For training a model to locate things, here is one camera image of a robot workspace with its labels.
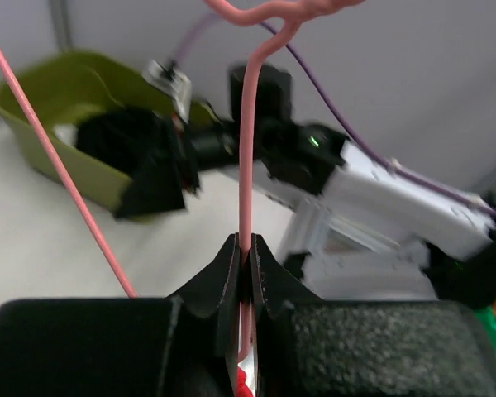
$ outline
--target red object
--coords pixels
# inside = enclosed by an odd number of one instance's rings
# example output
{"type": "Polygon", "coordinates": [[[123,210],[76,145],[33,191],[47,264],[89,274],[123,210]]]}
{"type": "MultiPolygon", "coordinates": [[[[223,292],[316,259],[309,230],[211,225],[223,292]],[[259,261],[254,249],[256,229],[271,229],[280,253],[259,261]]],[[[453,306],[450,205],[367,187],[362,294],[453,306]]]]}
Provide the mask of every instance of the red object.
{"type": "Polygon", "coordinates": [[[241,368],[237,368],[236,397],[254,397],[250,388],[246,385],[246,373],[241,368]]]}

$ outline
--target white table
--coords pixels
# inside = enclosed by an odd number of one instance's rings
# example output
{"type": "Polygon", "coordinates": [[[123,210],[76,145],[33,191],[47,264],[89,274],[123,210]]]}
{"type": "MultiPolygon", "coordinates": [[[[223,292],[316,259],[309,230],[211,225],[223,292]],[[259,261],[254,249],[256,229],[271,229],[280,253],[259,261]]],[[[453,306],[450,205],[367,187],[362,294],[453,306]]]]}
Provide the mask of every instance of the white table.
{"type": "MultiPolygon", "coordinates": [[[[116,222],[88,206],[139,295],[165,296],[194,276],[238,230],[237,182],[201,179],[187,212],[154,224],[116,222]]],[[[254,232],[275,251],[290,211],[254,193],[254,232]]],[[[0,125],[0,304],[21,297],[124,296],[64,187],[37,174],[0,125]]]]}

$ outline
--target gray wall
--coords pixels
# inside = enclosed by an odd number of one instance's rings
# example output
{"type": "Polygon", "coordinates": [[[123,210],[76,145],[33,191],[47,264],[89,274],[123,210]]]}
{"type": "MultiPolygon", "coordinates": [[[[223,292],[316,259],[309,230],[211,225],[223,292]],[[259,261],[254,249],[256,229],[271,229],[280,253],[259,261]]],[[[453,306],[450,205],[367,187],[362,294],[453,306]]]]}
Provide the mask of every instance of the gray wall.
{"type": "Polygon", "coordinates": [[[13,70],[55,52],[48,1],[0,0],[0,46],[13,70]]]}
{"type": "MultiPolygon", "coordinates": [[[[3,10],[21,3],[0,0],[0,40],[18,65],[53,50],[41,0],[14,17],[3,10]]],[[[201,0],[69,0],[74,44],[137,68],[168,56],[205,11],[201,0]]],[[[184,65],[197,93],[227,112],[226,67],[267,37],[226,23],[208,31],[184,65]]],[[[305,25],[293,43],[351,124],[385,155],[459,187],[496,168],[496,0],[370,0],[305,25]]],[[[282,51],[271,61],[294,76],[296,118],[334,124],[291,57],[282,51]]]]}

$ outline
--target pink cord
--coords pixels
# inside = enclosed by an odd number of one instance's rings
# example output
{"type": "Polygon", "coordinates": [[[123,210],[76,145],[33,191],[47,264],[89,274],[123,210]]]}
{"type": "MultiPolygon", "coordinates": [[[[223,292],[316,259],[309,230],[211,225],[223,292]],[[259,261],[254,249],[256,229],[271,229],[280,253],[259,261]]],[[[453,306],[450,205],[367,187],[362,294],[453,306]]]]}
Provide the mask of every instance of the pink cord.
{"type": "MultiPolygon", "coordinates": [[[[344,7],[354,6],[365,0],[297,0],[290,2],[274,0],[251,8],[239,10],[227,0],[204,0],[226,21],[237,26],[254,26],[272,17],[284,20],[281,31],[263,43],[252,54],[246,65],[241,103],[241,142],[239,147],[239,238],[243,263],[251,249],[252,172],[254,152],[255,99],[257,82],[265,60],[286,46],[303,22],[315,17],[330,15],[344,7]]],[[[241,305],[241,350],[238,360],[243,361],[250,353],[251,345],[250,303],[241,305]]]]}
{"type": "Polygon", "coordinates": [[[127,279],[125,272],[123,271],[121,265],[118,263],[117,258],[112,252],[110,246],[108,245],[105,236],[99,229],[99,226],[96,224],[96,221],[93,219],[93,216],[88,210],[88,207],[84,202],[83,198],[81,197],[80,192],[75,187],[75,184],[73,180],[70,178],[68,171],[64,167],[63,162],[61,161],[59,155],[55,151],[55,148],[51,144],[50,138],[46,135],[44,131],[44,127],[41,124],[41,121],[35,114],[33,107],[31,106],[29,100],[24,94],[21,85],[18,83],[17,77],[13,73],[11,66],[8,64],[6,57],[2,53],[1,49],[0,49],[0,69],[2,70],[2,73],[6,78],[7,84],[11,88],[11,91],[15,95],[15,98],[17,98],[18,103],[20,104],[22,110],[24,111],[24,114],[26,114],[28,121],[33,126],[36,135],[41,141],[42,147],[44,148],[51,162],[53,163],[53,166],[57,170],[60,179],[63,181],[63,184],[66,187],[66,189],[69,191],[70,196],[72,196],[75,205],[77,205],[77,208],[81,212],[81,215],[83,216],[84,221],[86,222],[88,228],[90,229],[93,238],[96,240],[96,243],[99,245],[99,248],[105,255],[105,258],[107,258],[108,264],[110,265],[110,267],[112,267],[112,271],[116,275],[117,280],[122,285],[126,294],[130,298],[135,298],[137,294],[134,288],[132,288],[131,282],[129,281],[129,279],[127,279]]]}

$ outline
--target green light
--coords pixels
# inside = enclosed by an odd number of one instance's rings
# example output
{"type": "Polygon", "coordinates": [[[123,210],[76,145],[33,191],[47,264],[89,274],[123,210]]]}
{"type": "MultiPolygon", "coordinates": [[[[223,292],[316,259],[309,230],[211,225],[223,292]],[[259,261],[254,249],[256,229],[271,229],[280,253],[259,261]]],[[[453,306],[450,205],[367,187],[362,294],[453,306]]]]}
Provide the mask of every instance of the green light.
{"type": "Polygon", "coordinates": [[[320,143],[316,140],[316,138],[314,136],[311,136],[310,138],[308,138],[308,140],[310,140],[310,142],[313,146],[320,147],[320,143]]]}

